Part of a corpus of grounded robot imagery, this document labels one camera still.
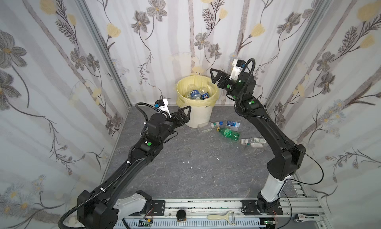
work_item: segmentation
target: peeler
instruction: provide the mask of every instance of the peeler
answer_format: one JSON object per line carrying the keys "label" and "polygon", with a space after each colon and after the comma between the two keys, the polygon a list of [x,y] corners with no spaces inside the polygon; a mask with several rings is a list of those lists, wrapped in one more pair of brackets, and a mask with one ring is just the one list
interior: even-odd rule
{"label": "peeler", "polygon": [[[229,221],[229,213],[232,214],[232,222],[233,222],[233,223],[231,223],[231,222]],[[209,219],[209,220],[222,220],[222,219],[224,219],[224,220],[226,220],[230,225],[233,225],[233,226],[236,225],[236,218],[234,217],[234,212],[233,212],[233,211],[228,211],[225,215],[214,215],[214,214],[212,214],[212,215],[208,215],[208,216],[207,216],[207,219]]]}

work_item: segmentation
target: green plastic bottle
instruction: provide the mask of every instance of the green plastic bottle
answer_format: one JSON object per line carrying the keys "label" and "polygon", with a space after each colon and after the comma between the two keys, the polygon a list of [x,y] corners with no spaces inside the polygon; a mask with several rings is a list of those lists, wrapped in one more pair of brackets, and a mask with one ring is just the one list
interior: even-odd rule
{"label": "green plastic bottle", "polygon": [[221,135],[223,135],[226,138],[238,141],[239,133],[237,131],[232,131],[231,129],[221,127],[217,127],[217,131],[219,131]]}

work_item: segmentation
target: gray marble floor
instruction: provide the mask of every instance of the gray marble floor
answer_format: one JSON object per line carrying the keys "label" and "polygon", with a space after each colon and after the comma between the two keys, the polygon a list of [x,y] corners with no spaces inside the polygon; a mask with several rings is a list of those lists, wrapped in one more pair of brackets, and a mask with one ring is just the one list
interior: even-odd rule
{"label": "gray marble floor", "polygon": [[[143,108],[148,116],[154,113]],[[214,107],[212,122],[240,122],[241,136],[261,136],[258,130],[238,116],[233,107]],[[106,177],[110,176],[128,157],[128,150],[140,137],[144,117],[131,109],[112,156]],[[121,197],[143,190],[153,198],[231,198],[257,197],[264,186],[268,171],[266,163],[274,157],[270,147],[252,148],[239,141],[222,137],[212,131],[201,135],[186,125],[177,128],[178,136],[164,144],[164,149],[145,167]],[[290,181],[284,187],[289,197],[296,196]]]}

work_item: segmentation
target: floral wallpaper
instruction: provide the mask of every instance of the floral wallpaper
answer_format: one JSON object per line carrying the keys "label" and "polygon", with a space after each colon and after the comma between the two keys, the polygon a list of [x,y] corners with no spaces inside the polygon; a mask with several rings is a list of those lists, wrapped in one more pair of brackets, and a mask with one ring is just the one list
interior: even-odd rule
{"label": "floral wallpaper", "polygon": [[[176,83],[257,61],[263,103],[320,0],[85,0],[132,102],[175,104]],[[221,93],[218,105],[233,104]]]}
{"label": "floral wallpaper", "polygon": [[4,228],[56,227],[106,170],[128,108],[89,33],[74,0],[0,0]]}
{"label": "floral wallpaper", "polygon": [[[379,228],[380,37],[381,0],[333,0],[268,107],[323,167],[323,181],[306,190],[336,229]],[[308,183],[321,178],[306,158],[298,174]]]}

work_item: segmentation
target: black mounting plate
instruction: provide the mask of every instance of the black mounting plate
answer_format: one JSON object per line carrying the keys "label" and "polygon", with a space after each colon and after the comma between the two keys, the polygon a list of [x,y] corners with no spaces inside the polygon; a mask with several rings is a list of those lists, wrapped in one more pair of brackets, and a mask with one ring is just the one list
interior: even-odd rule
{"label": "black mounting plate", "polygon": [[[149,214],[147,214],[146,217],[164,216],[164,211],[165,211],[165,201],[164,200],[152,200],[151,205],[152,205],[152,211]],[[133,213],[130,216],[140,216],[140,214],[139,213]]]}
{"label": "black mounting plate", "polygon": [[[248,216],[248,215],[261,215],[257,211],[257,207],[255,205],[256,201],[257,200],[242,200],[241,201],[241,203],[242,203],[241,212],[243,212],[245,214],[245,216]],[[272,208],[271,212],[269,212],[268,215],[274,215],[273,210],[275,211],[275,213],[277,215],[283,215],[283,210],[282,210],[282,208],[279,208],[279,206],[280,206],[280,203],[277,202],[277,204],[275,204],[275,206]]]}

